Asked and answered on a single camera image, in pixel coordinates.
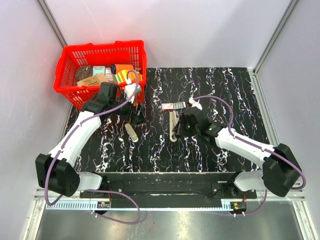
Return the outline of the pale green stapler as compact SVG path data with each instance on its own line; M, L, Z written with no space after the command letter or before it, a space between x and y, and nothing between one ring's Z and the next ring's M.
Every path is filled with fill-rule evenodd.
M126 123L126 124L124 125L124 127L125 127L126 132L127 132L128 135L129 135L129 137L131 138L131 140L132 140L134 143L136 143L136 142L139 140L139 138L138 138L137 133L135 132L135 130L134 130L133 127L131 126L131 124L130 124L130 123Z

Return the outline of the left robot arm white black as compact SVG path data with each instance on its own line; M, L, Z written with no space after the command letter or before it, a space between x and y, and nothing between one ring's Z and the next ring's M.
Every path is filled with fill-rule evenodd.
M131 125L145 122L142 104L135 105L135 97L140 92L141 87L135 83L123 90L117 84L102 83L98 93L84 103L76 122L60 143L35 159L38 185L65 197L87 190L98 198L106 196L109 189L101 175L77 172L74 165L89 138L111 114L121 116Z

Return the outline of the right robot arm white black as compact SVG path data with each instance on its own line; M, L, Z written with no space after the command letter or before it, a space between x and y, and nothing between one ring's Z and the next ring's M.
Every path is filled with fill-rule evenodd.
M195 106L180 114L173 132L177 138L196 137L207 145L233 152L259 167L232 176L227 192L233 198L251 190L268 190L278 197L285 197L302 173L287 145L273 146L240 135L232 128L211 122Z

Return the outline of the staple box red white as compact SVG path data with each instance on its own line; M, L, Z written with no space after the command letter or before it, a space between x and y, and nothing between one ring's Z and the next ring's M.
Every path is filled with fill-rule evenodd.
M175 111L175 110L183 110L186 108L185 102L174 102L174 103L162 103L161 110L163 111Z

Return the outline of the yellow orange snack box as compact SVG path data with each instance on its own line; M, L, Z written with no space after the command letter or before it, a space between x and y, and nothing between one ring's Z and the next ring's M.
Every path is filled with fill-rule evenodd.
M136 74L138 76L138 81L142 82L143 81L143 75L140 74L138 71L136 70L121 70L118 73L113 75L113 79L117 84L121 84L121 83L126 83L131 84L131 83L135 83L136 82Z

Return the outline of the black marble pattern mat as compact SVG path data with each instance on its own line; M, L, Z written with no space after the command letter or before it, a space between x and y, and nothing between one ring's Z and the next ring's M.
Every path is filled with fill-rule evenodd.
M225 149L196 137L170 141L170 114L161 104L200 97L212 122L226 125L234 114L233 128L258 142L268 143L260 108L244 67L148 68L144 92L145 124L134 127L133 142L118 115L107 118L78 156L78 172L240 172L257 166Z

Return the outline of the pink white small box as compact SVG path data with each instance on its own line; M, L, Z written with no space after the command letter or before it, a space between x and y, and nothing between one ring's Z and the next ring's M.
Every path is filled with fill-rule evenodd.
M107 80L109 82L114 81L114 75L112 74L111 68L109 68L109 67L105 68L105 77L107 78Z

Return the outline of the orange can blue lid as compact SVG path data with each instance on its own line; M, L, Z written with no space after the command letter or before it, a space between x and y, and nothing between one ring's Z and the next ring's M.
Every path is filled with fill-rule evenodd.
M123 70L134 70L134 66L132 64L112 64L110 67L110 71L113 75L123 71Z

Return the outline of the brown cardboard packet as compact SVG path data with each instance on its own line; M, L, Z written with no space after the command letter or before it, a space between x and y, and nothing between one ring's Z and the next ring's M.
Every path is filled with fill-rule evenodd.
M103 73L87 77L77 82L78 87L99 86L103 82L109 82L108 78Z

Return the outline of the teal small box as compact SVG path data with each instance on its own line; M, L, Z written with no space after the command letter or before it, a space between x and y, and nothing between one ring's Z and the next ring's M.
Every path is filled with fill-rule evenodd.
M106 73L106 67L105 66L93 66L92 67L92 75L95 76L95 75L98 75L98 74L103 74L105 75Z

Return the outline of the red plastic shopping basket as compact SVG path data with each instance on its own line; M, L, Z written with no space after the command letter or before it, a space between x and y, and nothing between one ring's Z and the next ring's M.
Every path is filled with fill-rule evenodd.
M76 70L81 66L107 66L112 64L131 64L139 68L143 79L139 81L141 92L136 95L135 103L145 103L147 83L147 53L142 40L116 41L109 44L68 45L62 49L55 69L55 92L62 94L76 109L81 110L84 103L96 94L99 86L77 85Z

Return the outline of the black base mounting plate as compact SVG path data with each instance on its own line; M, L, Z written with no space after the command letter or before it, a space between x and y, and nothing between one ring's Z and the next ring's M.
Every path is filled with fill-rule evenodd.
M103 187L131 197L143 211L205 211L228 209L224 200L255 200L255 191L246 193L229 186L233 173L227 172L135 172L102 173Z

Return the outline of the brown round cookie pack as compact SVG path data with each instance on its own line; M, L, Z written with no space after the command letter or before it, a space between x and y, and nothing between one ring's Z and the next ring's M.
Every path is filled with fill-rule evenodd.
M86 78L89 78L93 75L93 67L91 65L83 65L80 66L76 71L75 71L75 80L77 82L82 81Z

